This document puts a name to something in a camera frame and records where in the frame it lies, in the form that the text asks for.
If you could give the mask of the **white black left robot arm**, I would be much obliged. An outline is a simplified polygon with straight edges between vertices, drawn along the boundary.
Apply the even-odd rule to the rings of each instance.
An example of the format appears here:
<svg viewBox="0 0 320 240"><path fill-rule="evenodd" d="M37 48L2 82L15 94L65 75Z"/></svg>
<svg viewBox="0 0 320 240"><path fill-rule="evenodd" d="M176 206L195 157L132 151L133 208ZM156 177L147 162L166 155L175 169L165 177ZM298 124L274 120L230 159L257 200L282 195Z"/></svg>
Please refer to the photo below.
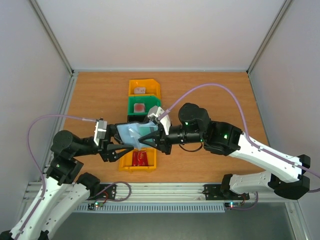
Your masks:
<svg viewBox="0 0 320 240"><path fill-rule="evenodd" d="M101 193L100 179L85 172L76 157L99 154L105 162L115 162L131 152L132 145L114 144L114 126L103 120L95 125L94 136L80 138L68 130L55 134L50 150L53 160L42 175L42 187L20 221L0 234L2 240L50 240L75 208Z"/></svg>

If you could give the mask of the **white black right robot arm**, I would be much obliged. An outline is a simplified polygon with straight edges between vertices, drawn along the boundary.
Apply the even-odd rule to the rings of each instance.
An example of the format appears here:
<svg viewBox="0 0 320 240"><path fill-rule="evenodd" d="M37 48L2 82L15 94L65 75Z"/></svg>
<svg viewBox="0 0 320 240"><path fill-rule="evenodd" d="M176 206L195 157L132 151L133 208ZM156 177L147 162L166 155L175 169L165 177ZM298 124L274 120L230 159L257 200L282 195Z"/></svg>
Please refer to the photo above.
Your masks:
<svg viewBox="0 0 320 240"><path fill-rule="evenodd" d="M148 118L156 123L157 130L140 137L141 144L169 155L173 145L201 143L212 154L238 158L264 170L224 175L220 196L228 199L253 192L273 192L285 199L298 200L310 190L310 179L304 175L311 163L307 155L290 156L276 151L230 123L212 121L206 109L193 103L180 108L180 125L169 125L167 116L158 119L162 112L159 107L149 111Z"/></svg>

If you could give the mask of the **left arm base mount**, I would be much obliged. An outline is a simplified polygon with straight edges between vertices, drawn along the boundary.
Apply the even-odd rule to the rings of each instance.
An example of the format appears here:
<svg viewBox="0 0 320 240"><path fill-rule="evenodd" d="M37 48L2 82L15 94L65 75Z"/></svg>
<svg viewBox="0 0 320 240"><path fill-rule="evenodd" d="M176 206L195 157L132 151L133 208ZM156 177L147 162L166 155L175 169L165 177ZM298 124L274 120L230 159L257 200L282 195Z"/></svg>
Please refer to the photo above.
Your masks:
<svg viewBox="0 0 320 240"><path fill-rule="evenodd" d="M104 184L101 183L94 196L90 196L90 201L102 201L106 198L108 200L114 200L116 196L117 185L116 184Z"/></svg>

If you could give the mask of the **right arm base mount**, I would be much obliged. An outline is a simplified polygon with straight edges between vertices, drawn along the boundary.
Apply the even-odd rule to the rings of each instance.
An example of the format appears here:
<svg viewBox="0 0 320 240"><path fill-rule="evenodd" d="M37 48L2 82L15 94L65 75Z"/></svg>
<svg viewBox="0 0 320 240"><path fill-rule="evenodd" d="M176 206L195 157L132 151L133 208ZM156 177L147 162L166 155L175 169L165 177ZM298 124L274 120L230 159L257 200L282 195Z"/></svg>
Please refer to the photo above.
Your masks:
<svg viewBox="0 0 320 240"><path fill-rule="evenodd" d="M203 186L202 194L207 201L225 200L225 201L240 201L249 200L248 193L238 194L229 189L224 189L221 184L205 184Z"/></svg>

